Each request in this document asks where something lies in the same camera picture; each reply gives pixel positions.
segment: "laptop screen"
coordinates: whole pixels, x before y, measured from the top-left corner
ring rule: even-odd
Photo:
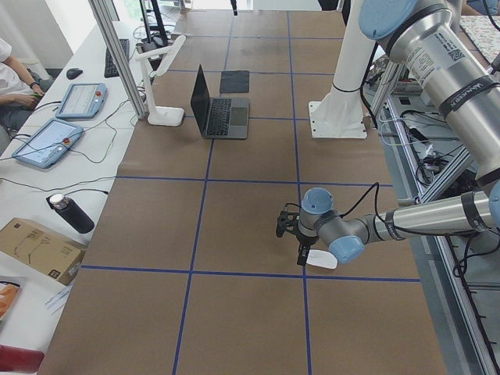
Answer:
[[[209,88],[206,85],[205,75],[203,74],[202,66],[198,68],[198,76],[196,77],[195,89],[191,96],[191,108],[195,114],[196,123],[200,131],[205,131],[207,117],[209,115],[210,94]]]

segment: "bottle cap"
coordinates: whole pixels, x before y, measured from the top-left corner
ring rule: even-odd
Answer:
[[[64,194],[54,194],[52,197],[49,199],[50,204],[54,206],[55,209],[64,209],[66,206],[68,206],[68,203],[70,200],[64,196]]]

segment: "sticker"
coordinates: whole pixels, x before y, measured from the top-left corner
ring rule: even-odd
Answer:
[[[425,87],[437,71],[448,69],[466,58],[465,49],[457,41],[456,37],[438,31],[425,37],[409,54],[406,65],[420,86]]]

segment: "desk lamp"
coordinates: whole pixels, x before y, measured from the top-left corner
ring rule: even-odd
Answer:
[[[148,59],[157,55],[164,55],[162,62],[159,64],[158,69],[152,72],[151,77],[159,77],[165,74],[169,69],[170,64],[184,44],[186,37],[180,35],[177,37],[173,45],[155,49],[153,51],[144,52],[139,54],[135,60],[141,63],[142,78],[144,79],[144,88],[146,90],[146,101],[148,103],[149,116],[148,122],[151,125],[163,125],[164,127],[177,127],[182,122],[184,117],[184,110],[182,108],[161,107],[155,103],[153,90],[151,87],[150,76],[148,72]]]

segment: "water bottle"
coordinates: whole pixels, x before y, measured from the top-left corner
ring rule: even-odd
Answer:
[[[94,229],[92,219],[73,199],[63,194],[54,194],[49,201],[54,210],[79,233],[88,233]]]

